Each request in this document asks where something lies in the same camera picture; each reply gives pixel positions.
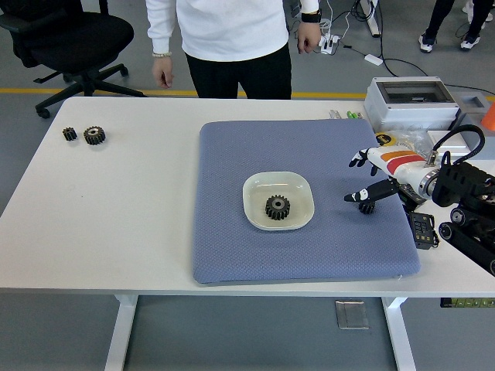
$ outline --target white sweater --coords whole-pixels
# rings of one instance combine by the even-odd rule
[[[319,0],[301,0],[315,12]],[[169,51],[179,23],[183,50],[202,60],[232,62],[266,56],[288,40],[282,0],[146,0],[155,53]]]

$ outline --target table leg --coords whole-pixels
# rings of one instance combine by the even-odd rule
[[[131,335],[136,304],[138,303],[138,295],[115,295],[115,297],[121,304],[115,321],[110,349],[108,350],[105,371],[122,371],[124,368],[125,353],[127,352],[129,336]]]
[[[371,35],[373,37],[380,37],[380,30],[378,29],[377,20],[374,18],[376,8],[378,7],[378,0],[360,0],[361,8],[365,15],[371,14],[371,3],[373,2],[373,15],[367,20],[368,27],[370,27]]]
[[[408,333],[402,318],[401,304],[407,298],[382,298],[381,301],[387,318],[388,332],[394,349],[395,362],[399,371],[415,371],[416,365],[412,357]]]

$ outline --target gray mat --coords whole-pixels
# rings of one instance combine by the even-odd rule
[[[384,178],[370,165],[349,168],[376,146],[365,120],[233,121],[200,132],[193,272],[200,283],[392,277],[419,271],[418,254],[397,196],[364,215],[343,197]],[[287,171],[311,186],[315,213],[297,230],[253,226],[242,187],[259,172]]]

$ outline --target power strip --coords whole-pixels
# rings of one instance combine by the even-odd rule
[[[340,36],[338,35],[324,35],[319,41],[322,54],[333,55],[333,47],[339,42]]]
[[[442,308],[495,308],[495,298],[441,298]]]

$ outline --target black pants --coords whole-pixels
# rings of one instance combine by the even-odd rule
[[[239,84],[250,99],[291,99],[288,43],[280,50],[240,62],[198,60],[186,54],[200,98],[237,98]]]
[[[426,29],[427,37],[435,37],[445,17],[450,13],[455,0],[437,0],[433,8],[432,19]],[[474,0],[473,21],[467,32],[468,36],[476,37],[481,31],[488,13],[492,9],[493,0]]]

